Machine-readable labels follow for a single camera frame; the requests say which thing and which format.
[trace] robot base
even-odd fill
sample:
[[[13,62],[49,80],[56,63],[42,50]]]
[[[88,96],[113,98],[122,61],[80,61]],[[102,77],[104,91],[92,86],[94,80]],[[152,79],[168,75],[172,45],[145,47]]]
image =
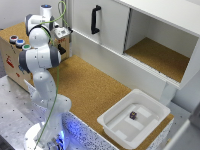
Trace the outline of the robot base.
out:
[[[24,150],[49,150],[49,147],[47,145],[43,146],[40,143],[38,143],[38,146],[36,147],[36,149],[34,149],[37,142],[34,140],[34,138],[39,132],[39,130],[41,129],[41,124],[44,125],[44,122],[35,124],[26,132],[25,137],[24,137]],[[65,147],[66,147],[66,145],[69,144],[69,139],[65,138],[64,142],[65,142]]]

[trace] handle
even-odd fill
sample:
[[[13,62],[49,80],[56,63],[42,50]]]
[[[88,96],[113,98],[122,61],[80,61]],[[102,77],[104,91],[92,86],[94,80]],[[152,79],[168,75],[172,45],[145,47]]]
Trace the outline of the handle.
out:
[[[101,10],[101,7],[96,5],[96,8],[92,10],[92,24],[91,24],[91,31],[92,34],[98,33],[100,30],[96,28],[96,12]]]

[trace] small dark object in bin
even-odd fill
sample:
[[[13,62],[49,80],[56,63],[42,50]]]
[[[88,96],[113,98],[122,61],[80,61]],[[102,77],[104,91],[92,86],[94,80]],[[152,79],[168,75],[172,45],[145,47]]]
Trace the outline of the small dark object in bin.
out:
[[[131,119],[135,120],[136,116],[137,116],[137,113],[136,113],[136,112],[132,111],[132,112],[130,113],[130,118],[131,118]]]

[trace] shelf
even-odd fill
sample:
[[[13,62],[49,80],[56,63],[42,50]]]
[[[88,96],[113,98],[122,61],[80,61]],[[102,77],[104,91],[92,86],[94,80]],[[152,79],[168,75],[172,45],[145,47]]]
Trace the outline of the shelf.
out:
[[[200,36],[200,6],[186,0],[115,0],[152,18]]]
[[[190,60],[149,38],[138,42],[125,53],[178,82],[181,82]]]

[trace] cabinet shelf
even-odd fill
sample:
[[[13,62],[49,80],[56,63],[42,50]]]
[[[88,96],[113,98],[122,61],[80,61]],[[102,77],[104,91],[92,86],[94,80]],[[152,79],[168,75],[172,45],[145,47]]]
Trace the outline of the cabinet shelf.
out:
[[[144,38],[125,53],[178,82],[181,82],[190,60],[149,38]]]

